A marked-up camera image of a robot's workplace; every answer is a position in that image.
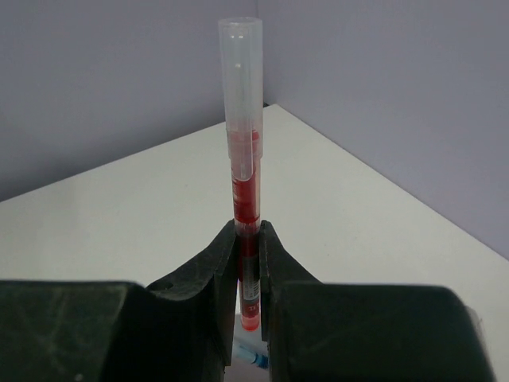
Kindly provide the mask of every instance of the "tabletop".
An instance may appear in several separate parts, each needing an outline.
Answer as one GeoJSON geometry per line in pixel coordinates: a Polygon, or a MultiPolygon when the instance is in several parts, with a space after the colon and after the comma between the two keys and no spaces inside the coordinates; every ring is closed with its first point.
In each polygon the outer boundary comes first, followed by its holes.
{"type": "MultiPolygon", "coordinates": [[[[277,105],[264,109],[261,200],[321,281],[454,290],[509,380],[509,262],[277,105]]],[[[0,203],[0,278],[147,285],[232,216],[220,123],[0,203]]]]}

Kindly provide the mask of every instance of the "white object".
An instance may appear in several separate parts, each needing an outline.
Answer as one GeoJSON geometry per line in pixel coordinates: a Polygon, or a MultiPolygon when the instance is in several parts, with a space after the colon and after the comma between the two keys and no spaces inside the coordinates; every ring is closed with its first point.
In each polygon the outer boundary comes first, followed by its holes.
{"type": "MultiPolygon", "coordinates": [[[[335,283],[428,283],[480,317],[509,380],[509,262],[278,106],[264,109],[262,216],[335,283]]],[[[224,123],[0,203],[0,277],[148,284],[232,217],[224,123]]]]}

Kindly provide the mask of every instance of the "table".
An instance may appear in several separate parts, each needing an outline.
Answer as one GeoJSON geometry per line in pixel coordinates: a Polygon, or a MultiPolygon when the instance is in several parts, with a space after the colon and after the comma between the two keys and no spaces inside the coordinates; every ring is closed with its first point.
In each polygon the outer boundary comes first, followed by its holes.
{"type": "MultiPolygon", "coordinates": [[[[0,278],[146,285],[232,214],[220,123],[0,203],[0,278]]],[[[264,109],[262,218],[322,281],[450,287],[509,380],[509,262],[277,105],[264,109]]]]}

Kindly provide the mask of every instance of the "pen label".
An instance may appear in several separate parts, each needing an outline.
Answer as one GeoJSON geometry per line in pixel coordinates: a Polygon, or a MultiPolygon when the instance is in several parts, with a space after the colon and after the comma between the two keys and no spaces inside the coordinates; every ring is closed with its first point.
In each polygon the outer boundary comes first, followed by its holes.
{"type": "Polygon", "coordinates": [[[255,302],[260,298],[260,272],[258,256],[242,258],[243,299],[255,302]]]}

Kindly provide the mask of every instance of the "transparent pen cap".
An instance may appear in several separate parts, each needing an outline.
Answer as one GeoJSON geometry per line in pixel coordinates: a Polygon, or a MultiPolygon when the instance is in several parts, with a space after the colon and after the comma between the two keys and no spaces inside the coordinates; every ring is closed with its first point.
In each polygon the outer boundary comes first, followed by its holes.
{"type": "Polygon", "coordinates": [[[253,175],[262,156],[262,21],[228,18],[219,22],[228,153],[235,178],[253,175]]]}

